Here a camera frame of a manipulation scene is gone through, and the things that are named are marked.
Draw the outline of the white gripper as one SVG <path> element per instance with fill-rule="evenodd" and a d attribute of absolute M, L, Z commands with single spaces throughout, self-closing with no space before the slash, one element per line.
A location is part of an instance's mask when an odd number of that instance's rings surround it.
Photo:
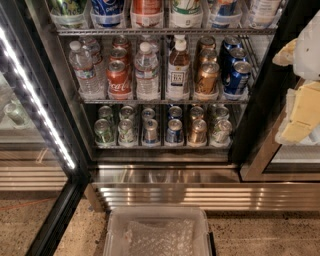
<path fill-rule="evenodd" d="M 305 80 L 320 79 L 320 10 L 297 39 L 291 40 L 273 57 L 278 66 L 293 64 L 294 73 Z M 295 99 L 281 137 L 299 143 L 320 124 L 320 82 L 304 84 L 294 91 Z"/>

